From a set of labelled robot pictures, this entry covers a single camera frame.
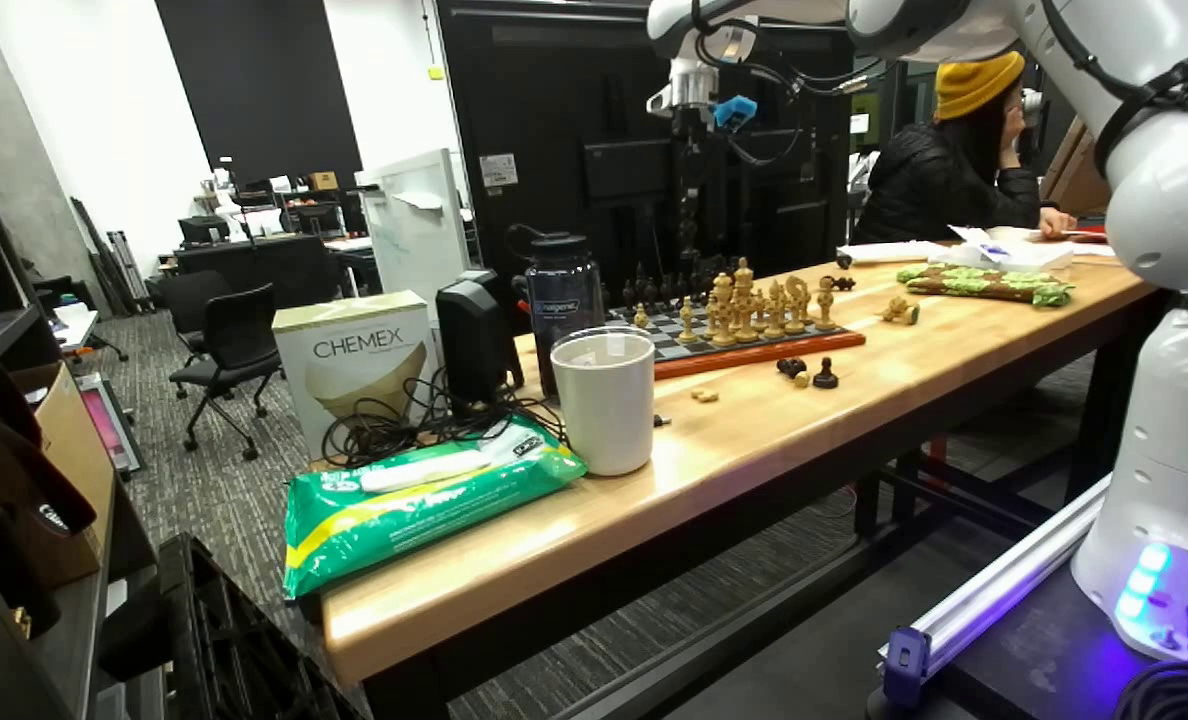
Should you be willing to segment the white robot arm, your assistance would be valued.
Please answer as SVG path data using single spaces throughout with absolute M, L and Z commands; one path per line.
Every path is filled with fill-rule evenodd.
M 1073 579 L 1121 646 L 1188 664 L 1188 0 L 649 0 L 672 55 L 652 103 L 700 107 L 762 22 L 838 26 L 913 63 L 1015 47 L 1091 134 L 1131 380 Z

